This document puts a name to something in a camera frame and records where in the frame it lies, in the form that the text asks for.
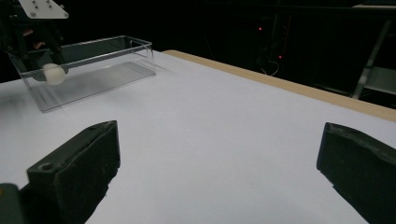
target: white egg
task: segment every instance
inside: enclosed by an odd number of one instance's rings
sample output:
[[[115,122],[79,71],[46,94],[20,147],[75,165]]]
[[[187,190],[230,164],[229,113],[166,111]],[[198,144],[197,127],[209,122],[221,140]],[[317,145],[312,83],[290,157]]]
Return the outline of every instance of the white egg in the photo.
[[[66,78],[66,73],[56,63],[46,63],[43,65],[43,73],[46,77],[47,84],[49,85],[59,85],[64,82]]]

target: robotic hand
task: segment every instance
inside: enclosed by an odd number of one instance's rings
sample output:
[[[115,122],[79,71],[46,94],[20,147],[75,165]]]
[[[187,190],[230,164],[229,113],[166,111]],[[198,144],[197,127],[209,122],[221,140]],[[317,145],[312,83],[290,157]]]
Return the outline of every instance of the robotic hand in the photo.
[[[64,38],[53,20],[67,19],[68,16],[52,0],[0,0],[0,50],[18,57],[27,70],[42,69],[35,59],[29,57],[29,46],[26,44],[24,32],[31,29],[33,33],[29,36],[46,43],[53,52],[52,65],[62,64],[64,57],[61,43]],[[46,74],[43,75],[34,79],[47,81]]]

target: white tabletop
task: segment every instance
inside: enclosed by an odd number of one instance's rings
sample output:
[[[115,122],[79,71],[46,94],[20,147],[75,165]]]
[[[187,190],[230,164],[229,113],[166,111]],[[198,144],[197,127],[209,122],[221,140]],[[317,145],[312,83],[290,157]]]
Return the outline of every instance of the white tabletop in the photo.
[[[48,113],[0,84],[0,182],[119,124],[121,166],[87,223],[366,223],[316,168],[324,124],[396,147],[396,122],[154,51],[157,75]]]

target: transparent plastic container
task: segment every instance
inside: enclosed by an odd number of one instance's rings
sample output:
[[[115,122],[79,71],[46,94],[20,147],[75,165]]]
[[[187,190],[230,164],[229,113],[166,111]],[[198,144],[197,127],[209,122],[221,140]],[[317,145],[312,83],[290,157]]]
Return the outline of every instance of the transparent plastic container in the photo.
[[[61,53],[33,50],[29,60],[9,55],[42,112],[156,73],[152,44],[126,35],[64,45]]]

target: beige edge strip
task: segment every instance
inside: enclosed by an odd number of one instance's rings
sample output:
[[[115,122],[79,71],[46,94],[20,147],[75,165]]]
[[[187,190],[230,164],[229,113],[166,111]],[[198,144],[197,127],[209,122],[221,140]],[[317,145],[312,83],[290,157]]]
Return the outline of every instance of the beige edge strip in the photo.
[[[381,105],[374,105],[367,102],[363,102],[357,99],[349,98],[343,95],[335,94],[328,91],[322,91],[294,82],[290,82],[277,77],[264,76],[261,73],[249,71],[247,69],[228,65],[226,63],[219,63],[188,53],[184,53],[178,50],[165,50],[163,53],[178,57],[180,59],[188,60],[194,63],[199,63],[208,67],[219,69],[221,71],[234,74],[240,77],[249,78],[261,83],[265,83],[271,86],[275,86],[286,91],[293,91],[295,93],[308,96],[320,101],[324,101],[333,105],[340,105],[345,108],[349,108],[355,111],[359,111],[364,114],[375,116],[381,119],[387,119],[396,122],[396,110],[387,108]]]

